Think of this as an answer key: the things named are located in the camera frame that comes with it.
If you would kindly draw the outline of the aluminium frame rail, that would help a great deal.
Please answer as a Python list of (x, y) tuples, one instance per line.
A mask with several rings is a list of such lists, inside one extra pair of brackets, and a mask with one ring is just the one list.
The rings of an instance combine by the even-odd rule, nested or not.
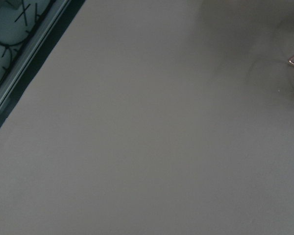
[(69, 3), (0, 0), (0, 112)]

